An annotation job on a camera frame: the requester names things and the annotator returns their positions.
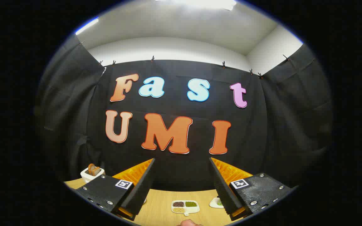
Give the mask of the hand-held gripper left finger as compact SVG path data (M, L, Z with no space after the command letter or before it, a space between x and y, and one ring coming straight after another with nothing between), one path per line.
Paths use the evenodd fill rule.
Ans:
M114 176L98 176L76 189L76 192L96 207L134 220L154 179L155 159L152 158Z

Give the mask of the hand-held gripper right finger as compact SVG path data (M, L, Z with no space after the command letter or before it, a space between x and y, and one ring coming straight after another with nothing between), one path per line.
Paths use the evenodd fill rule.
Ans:
M231 220L269 209L294 192L266 173L252 175L231 164L209 158L214 187Z

